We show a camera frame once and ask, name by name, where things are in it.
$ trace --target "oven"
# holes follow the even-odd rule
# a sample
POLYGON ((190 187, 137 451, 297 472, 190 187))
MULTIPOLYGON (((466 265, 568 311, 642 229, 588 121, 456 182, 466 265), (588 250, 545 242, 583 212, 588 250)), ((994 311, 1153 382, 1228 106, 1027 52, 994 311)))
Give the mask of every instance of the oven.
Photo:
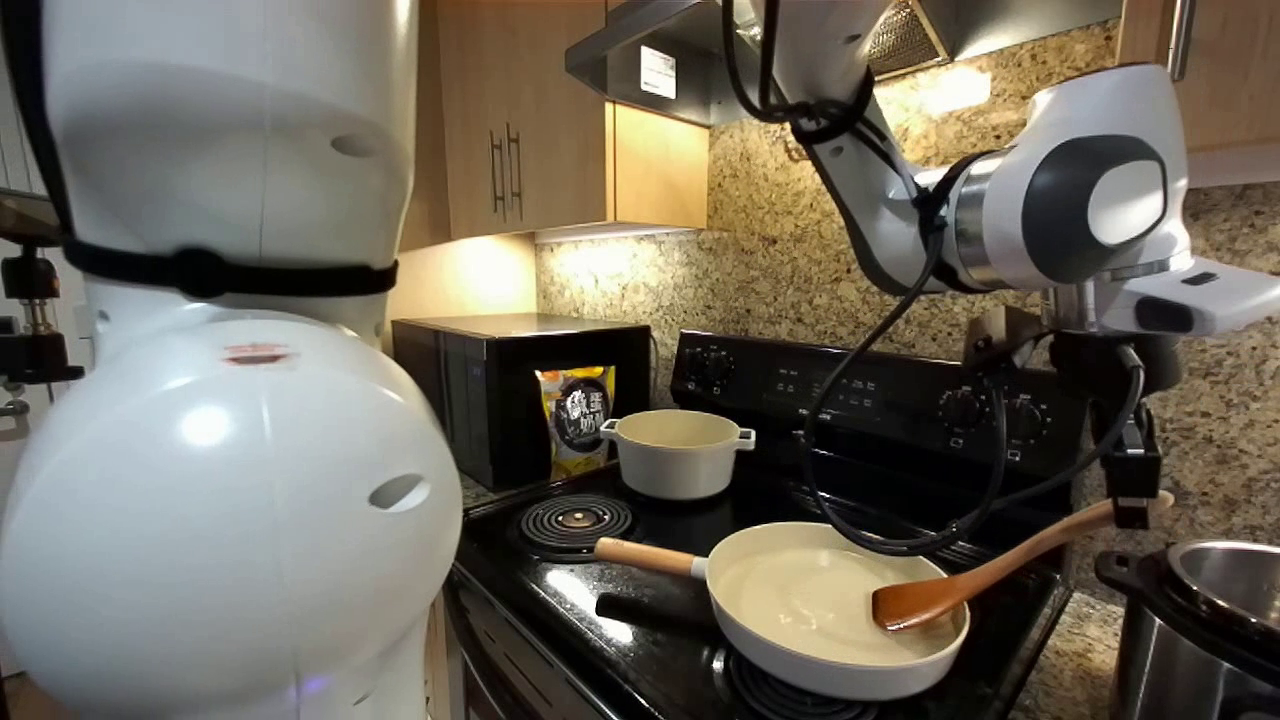
MULTIPOLYGON (((972 601, 972 633, 954 672, 907 701, 851 703, 773 678, 722 636, 704 583, 594 558, 596 537, 713 553, 737 527, 818 520, 818 491, 873 531, 942 527, 987 478, 972 376, 948 363, 873 356, 851 367, 826 421, 818 491, 801 472, 801 413, 837 348, 683 330, 674 395, 758 428, 729 491, 647 500, 618 469, 471 508, 444 583, 466 655, 468 715, 1004 715, 1069 601, 1050 556, 972 601)), ((1014 421, 1008 486, 1064 469, 1084 434, 1084 403, 1046 371, 999 389, 1014 421)), ((972 566, 1073 508, 1073 486, 1004 508, 967 542, 934 556, 972 566)))

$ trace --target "white robot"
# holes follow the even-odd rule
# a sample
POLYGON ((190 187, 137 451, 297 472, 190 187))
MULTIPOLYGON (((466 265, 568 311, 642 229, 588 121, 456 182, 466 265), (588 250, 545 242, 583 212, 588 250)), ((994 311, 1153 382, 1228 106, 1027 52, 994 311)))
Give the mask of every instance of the white robot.
POLYGON ((424 715, 460 478, 376 352, 412 187, 415 3, 0 11, 20 93, 20 52, 45 45, 49 134, 32 117, 30 134, 45 176, 58 153, 96 317, 96 367, 3 508, 17 660, 85 715, 424 715))
MULTIPOLYGON (((11 486, 3 641, 90 715, 424 715, 460 486, 371 348, 412 182, 415 3, 0 8, 7 45, 45 40, 26 106, 99 323, 11 486)), ((1278 279, 1189 250, 1158 67, 1046 93, 1016 146, 917 192, 862 58, 887 0, 773 8, 737 27, 776 40, 788 106, 758 111, 794 121, 886 291, 924 272, 1050 289, 1084 330, 1158 337, 1278 311, 1278 279)))

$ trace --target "cooking pot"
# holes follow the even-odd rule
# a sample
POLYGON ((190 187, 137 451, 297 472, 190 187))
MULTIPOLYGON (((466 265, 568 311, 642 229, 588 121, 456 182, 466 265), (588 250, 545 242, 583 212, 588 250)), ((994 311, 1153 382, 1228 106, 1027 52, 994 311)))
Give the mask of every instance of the cooking pot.
POLYGON ((725 491, 737 451, 758 447, 753 428, 694 406, 651 406, 605 421, 600 434, 618 443, 623 482, 657 500, 704 500, 725 491))
POLYGON ((1189 540, 1096 558, 1127 597, 1116 715, 1280 715, 1280 549, 1189 540))

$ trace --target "wooden cabinet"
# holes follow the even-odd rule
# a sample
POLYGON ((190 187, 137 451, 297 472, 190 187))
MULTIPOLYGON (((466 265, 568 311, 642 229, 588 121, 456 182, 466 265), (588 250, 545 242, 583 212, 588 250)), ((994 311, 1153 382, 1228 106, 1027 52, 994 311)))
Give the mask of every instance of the wooden cabinet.
POLYGON ((605 0, 444 0, 444 156, 456 237, 710 223, 710 130, 605 103, 566 49, 605 0))
POLYGON ((1124 0, 1119 58, 1173 62, 1193 182, 1280 178, 1278 34, 1278 0, 1124 0))
POLYGON ((415 34, 415 167, 399 250, 450 240, 444 111, 440 111, 440 0, 422 0, 415 34))

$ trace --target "stove burner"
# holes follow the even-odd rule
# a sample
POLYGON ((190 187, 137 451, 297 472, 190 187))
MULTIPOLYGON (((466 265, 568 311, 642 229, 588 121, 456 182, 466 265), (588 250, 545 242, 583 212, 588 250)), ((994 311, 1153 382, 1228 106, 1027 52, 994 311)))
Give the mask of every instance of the stove burner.
POLYGON ((596 491, 554 494, 520 514, 520 531, 545 549, 594 549, 600 537, 620 537, 627 527, 634 508, 596 491))
POLYGON ((746 660, 739 650, 725 650, 729 686, 765 720, 873 720, 877 703, 818 695, 795 684, 786 684, 746 660))

